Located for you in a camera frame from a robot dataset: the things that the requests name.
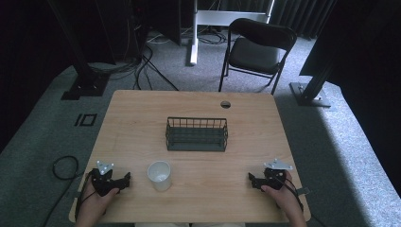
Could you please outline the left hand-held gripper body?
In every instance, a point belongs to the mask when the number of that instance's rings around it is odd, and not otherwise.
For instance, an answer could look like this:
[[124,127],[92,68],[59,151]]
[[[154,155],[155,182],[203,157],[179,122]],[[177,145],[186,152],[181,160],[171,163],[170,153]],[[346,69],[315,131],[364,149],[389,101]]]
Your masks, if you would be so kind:
[[92,185],[99,196],[104,197],[115,188],[126,188],[126,178],[113,180],[112,176],[113,164],[96,162],[96,168],[92,170]]

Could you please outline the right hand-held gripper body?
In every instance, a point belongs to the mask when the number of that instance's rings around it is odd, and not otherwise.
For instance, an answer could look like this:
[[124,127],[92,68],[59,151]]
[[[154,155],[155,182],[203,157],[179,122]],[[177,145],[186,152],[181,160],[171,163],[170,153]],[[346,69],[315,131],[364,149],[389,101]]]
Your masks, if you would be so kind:
[[264,178],[253,178],[254,188],[260,189],[262,185],[267,185],[275,190],[279,190],[287,178],[286,171],[293,169],[293,166],[279,159],[265,163],[264,167]]

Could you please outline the white cup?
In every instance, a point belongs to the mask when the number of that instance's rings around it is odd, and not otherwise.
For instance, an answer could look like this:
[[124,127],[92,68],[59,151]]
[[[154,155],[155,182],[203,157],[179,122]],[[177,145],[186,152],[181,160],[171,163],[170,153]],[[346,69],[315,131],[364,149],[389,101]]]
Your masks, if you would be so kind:
[[156,161],[148,167],[148,179],[157,191],[166,191],[171,185],[171,167],[166,161]]

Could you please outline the black wire basket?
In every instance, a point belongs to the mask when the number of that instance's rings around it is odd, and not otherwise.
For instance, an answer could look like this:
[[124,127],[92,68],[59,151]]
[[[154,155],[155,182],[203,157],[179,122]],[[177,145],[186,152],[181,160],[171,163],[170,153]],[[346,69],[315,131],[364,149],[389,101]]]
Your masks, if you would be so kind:
[[228,142],[226,118],[170,116],[166,121],[169,151],[224,152]]

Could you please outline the person's right hand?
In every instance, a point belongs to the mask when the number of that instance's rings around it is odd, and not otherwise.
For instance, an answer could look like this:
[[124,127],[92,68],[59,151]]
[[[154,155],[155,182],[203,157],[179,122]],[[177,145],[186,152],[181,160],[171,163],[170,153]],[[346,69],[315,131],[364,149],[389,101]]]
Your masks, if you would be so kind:
[[271,196],[285,214],[303,214],[302,208],[293,194],[295,187],[286,183],[279,190],[275,190],[267,185],[262,185],[261,189]]

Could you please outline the person's left hand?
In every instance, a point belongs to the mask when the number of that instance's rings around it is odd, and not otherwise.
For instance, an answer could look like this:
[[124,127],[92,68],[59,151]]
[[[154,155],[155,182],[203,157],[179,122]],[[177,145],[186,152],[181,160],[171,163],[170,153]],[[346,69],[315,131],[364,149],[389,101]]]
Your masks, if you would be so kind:
[[89,179],[84,189],[84,202],[81,204],[77,220],[92,219],[97,220],[104,215],[113,198],[119,192],[118,188],[112,189],[106,196],[99,196]]

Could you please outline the black metal stand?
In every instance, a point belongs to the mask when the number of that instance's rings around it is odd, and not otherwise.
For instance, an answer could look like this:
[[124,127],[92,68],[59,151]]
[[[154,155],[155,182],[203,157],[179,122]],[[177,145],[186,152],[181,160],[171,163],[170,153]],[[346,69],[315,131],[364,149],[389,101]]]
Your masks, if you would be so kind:
[[323,69],[314,76],[309,83],[291,82],[289,87],[299,106],[330,108],[323,85],[333,70],[333,63],[329,61]]
[[110,74],[95,72],[81,50],[75,32],[62,12],[59,0],[46,0],[53,11],[66,40],[72,65],[77,72],[77,78],[70,89],[63,93],[62,100],[79,100],[82,96],[103,96]]

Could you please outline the black folding chair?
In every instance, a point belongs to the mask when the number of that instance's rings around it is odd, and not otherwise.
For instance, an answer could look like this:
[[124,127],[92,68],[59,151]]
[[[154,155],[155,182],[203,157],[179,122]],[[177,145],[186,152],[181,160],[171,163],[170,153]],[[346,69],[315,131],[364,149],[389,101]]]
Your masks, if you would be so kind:
[[230,71],[254,75],[273,82],[273,95],[297,34],[286,26],[257,22],[247,18],[235,19],[228,27],[218,90]]

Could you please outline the dark curtain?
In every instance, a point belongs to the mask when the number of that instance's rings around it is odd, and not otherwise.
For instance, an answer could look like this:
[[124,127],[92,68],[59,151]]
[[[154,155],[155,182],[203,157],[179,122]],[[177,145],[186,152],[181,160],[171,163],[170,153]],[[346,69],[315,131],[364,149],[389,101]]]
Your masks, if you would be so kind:
[[270,23],[290,27],[300,37],[317,38],[337,0],[274,0]]

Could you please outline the white desk frame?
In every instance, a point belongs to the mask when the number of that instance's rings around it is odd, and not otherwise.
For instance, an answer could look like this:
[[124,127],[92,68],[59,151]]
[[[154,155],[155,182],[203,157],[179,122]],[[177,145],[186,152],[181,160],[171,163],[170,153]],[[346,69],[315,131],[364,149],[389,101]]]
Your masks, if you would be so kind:
[[189,62],[191,65],[196,65],[199,50],[198,26],[228,26],[231,22],[239,18],[247,18],[268,24],[275,0],[269,0],[265,12],[200,10],[198,9],[198,0],[193,0],[193,3],[193,35]]

